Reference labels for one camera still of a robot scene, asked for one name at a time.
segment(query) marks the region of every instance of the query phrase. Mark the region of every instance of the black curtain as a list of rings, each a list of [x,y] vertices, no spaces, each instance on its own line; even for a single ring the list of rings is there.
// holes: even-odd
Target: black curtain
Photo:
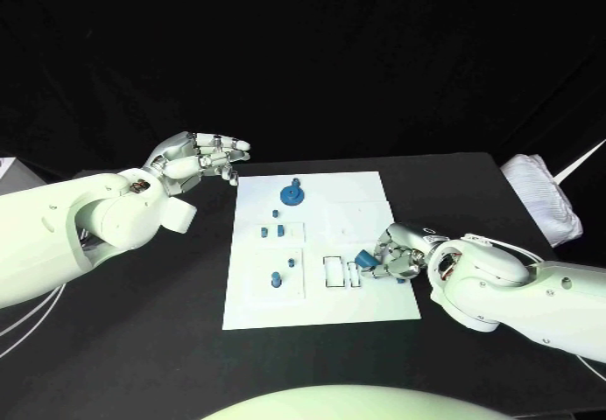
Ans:
[[[602,106],[601,11],[5,1],[0,151],[55,179],[140,166],[181,130],[248,140],[259,162],[531,151],[556,165],[598,136],[572,111]],[[554,119],[570,149],[551,153]]]

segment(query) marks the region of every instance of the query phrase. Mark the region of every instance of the white sheet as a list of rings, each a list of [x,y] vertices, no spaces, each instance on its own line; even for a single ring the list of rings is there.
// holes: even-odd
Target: white sheet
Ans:
[[[299,206],[286,206],[279,195],[293,178],[300,179],[306,198]],[[351,287],[347,264],[362,249],[374,249],[393,221],[378,172],[243,177],[224,330],[420,319],[409,282],[361,277],[361,287]],[[277,224],[286,227],[282,238],[274,237]],[[269,238],[261,238],[261,227]],[[341,256],[345,287],[326,287],[325,256]],[[274,271],[283,278],[277,289]]]

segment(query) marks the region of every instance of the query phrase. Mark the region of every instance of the table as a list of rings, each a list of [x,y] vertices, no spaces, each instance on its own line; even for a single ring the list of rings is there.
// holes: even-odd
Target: table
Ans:
[[[243,164],[243,176],[380,171],[394,218],[472,232],[546,258],[550,244],[481,153]],[[502,325],[466,329],[413,280],[422,320],[223,331],[237,189],[204,180],[188,234],[162,229],[65,288],[0,360],[5,419],[199,419],[253,396],[357,383],[425,390],[511,415],[606,405],[606,385],[564,352]]]

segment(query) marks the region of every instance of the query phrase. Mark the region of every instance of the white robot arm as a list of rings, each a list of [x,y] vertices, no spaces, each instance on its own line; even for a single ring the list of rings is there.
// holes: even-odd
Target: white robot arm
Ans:
[[[142,247],[160,226],[184,234],[197,208],[175,195],[210,175],[235,186],[231,162],[248,160],[248,150],[248,143],[233,137],[184,132],[156,147],[142,169],[2,196],[0,308]]]
[[[544,346],[606,362],[606,269],[544,262],[475,234],[450,240],[400,223],[378,239],[377,263],[383,257],[362,274],[412,279],[427,269],[432,300],[468,328],[488,333],[502,323]]]

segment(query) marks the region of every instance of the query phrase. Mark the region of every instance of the blue object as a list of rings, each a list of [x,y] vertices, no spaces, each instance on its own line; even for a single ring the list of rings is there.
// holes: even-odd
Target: blue object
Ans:
[[[280,193],[280,200],[287,206],[298,206],[303,199],[306,198],[306,194],[300,189],[300,182],[299,178],[293,179],[292,186],[287,186]]]
[[[365,267],[377,267],[378,265],[381,265],[377,258],[364,249],[360,251],[360,254],[357,256],[357,264],[360,267],[362,267],[362,269]]]
[[[282,277],[280,277],[280,273],[277,271],[274,271],[272,273],[272,285],[274,287],[280,287],[282,286]]]

